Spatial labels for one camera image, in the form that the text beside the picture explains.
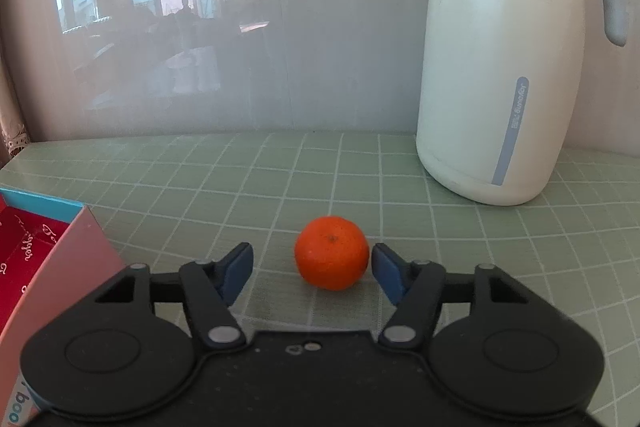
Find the thermos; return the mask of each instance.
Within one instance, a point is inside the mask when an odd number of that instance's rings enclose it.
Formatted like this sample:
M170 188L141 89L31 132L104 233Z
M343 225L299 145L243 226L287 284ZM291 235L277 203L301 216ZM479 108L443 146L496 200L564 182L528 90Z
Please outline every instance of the thermos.
M624 46L624 0L603 0ZM416 145L441 184L489 204L542 192L574 110L584 0L429 0Z

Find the pink box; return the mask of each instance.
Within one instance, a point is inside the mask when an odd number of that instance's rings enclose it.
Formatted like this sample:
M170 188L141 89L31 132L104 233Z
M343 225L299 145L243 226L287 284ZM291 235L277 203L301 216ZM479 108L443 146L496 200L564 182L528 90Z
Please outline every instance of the pink box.
M37 220L27 225L20 220L20 217L29 217L25 212L36 214L32 217L42 217L39 227L44 233L40 237L36 237L39 230L32 230ZM20 216L17 221L12 214ZM7 302L14 306L12 298L17 300L13 310L9 311L4 327L4 321L0 321L0 413L3 413L0 427L14 427L24 425L37 413L20 375L19 359L24 343L125 265L104 237L89 208L82 203L0 188L0 216L4 216L5 227L18 226L18 234L24 234L18 238L13 250L11 246L5 247L3 254L0 245L0 295L3 290L2 278L5 277L5 295L0 307L3 303L6 306ZM52 229L62 233L55 234ZM7 237L10 237L11 241L16 242L16 234L9 233L7 229L0 232L0 241L2 237L6 238L5 241L9 241ZM37 254L33 246L36 241L40 241ZM3 255L10 255L14 263L3 259ZM16 260L20 266L27 266L25 261L41 264L37 267L38 264L31 263L28 269L20 267L22 272L19 277L22 279L14 275L10 280L8 265L15 267ZM16 280L22 286L21 295L17 296Z

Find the curtain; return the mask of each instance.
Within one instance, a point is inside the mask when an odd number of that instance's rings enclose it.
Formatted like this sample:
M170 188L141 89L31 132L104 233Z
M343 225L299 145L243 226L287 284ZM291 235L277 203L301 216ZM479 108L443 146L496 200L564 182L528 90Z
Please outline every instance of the curtain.
M14 88L0 56L0 167L29 143Z

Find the kettle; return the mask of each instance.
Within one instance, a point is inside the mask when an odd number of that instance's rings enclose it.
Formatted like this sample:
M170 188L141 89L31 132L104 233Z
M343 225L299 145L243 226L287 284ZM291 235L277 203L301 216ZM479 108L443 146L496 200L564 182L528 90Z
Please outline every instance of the kettle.
M624 46L624 0L603 0ZM450 190L520 204L548 182L574 110L584 0L429 0L416 146Z

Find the grid pattern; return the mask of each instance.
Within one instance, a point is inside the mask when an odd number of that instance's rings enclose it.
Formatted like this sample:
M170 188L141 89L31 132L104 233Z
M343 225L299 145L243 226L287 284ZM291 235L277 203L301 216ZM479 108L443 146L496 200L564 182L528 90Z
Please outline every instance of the grid pattern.
M32 144L0 184L84 201L128 263L172 271L241 241L254 275L232 311L245 330L380 331L393 312L370 272L313 289L292 247L335 214L406 259L450 271L495 263L590 331L607 354L590 410L607 426L640 417L640 159L564 150L527 204L476 204L424 171L412 136L332 132L145 137ZM185 327L180 307L158 314ZM446 305L440 327L468 314Z

